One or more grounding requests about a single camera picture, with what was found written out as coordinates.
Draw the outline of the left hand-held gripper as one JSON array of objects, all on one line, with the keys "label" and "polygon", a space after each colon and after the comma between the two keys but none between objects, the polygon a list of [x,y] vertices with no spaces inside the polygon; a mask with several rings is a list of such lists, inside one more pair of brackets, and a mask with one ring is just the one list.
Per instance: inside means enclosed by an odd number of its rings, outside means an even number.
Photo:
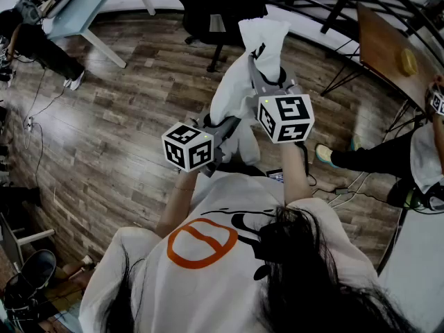
[{"label": "left hand-held gripper", "polygon": [[223,161],[223,141],[232,136],[240,121],[230,116],[217,126],[208,117],[176,123],[162,135],[166,161],[187,173],[198,170],[212,176]]}]

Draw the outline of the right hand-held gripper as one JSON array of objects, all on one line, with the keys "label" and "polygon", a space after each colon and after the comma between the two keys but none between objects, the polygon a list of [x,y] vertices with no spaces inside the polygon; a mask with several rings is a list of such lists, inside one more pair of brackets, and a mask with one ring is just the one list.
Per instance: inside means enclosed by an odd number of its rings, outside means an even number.
[{"label": "right hand-held gripper", "polygon": [[314,111],[294,71],[280,67],[279,85],[265,85],[252,54],[248,56],[248,71],[258,96],[256,120],[270,140],[274,144],[305,141],[314,125]]}]

